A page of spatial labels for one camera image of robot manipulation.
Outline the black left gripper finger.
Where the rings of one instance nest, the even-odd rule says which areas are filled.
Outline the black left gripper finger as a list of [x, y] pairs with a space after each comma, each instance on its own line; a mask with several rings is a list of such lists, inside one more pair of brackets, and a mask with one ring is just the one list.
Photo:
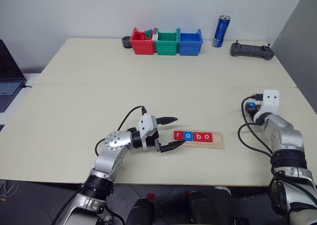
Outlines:
[[185, 142], [186, 142], [185, 140], [176, 140], [173, 142], [169, 142], [167, 145], [163, 145], [163, 146], [159, 145], [159, 151], [161, 153], [164, 153], [164, 152], [174, 150], [174, 149], [180, 147], [181, 145], [183, 145]]
[[173, 123], [173, 122], [175, 122], [177, 120], [178, 120], [178, 118], [171, 117], [171, 116], [164, 116], [164, 117], [156, 118], [156, 122], [157, 122], [158, 125], [170, 124], [170, 123]]

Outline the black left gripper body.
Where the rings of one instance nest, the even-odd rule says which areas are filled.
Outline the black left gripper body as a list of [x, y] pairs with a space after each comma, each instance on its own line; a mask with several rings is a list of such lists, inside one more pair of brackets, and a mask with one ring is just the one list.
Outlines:
[[155, 147], [156, 151], [160, 151], [161, 143], [159, 142], [159, 133], [156, 131], [152, 136], [146, 138], [147, 147]]

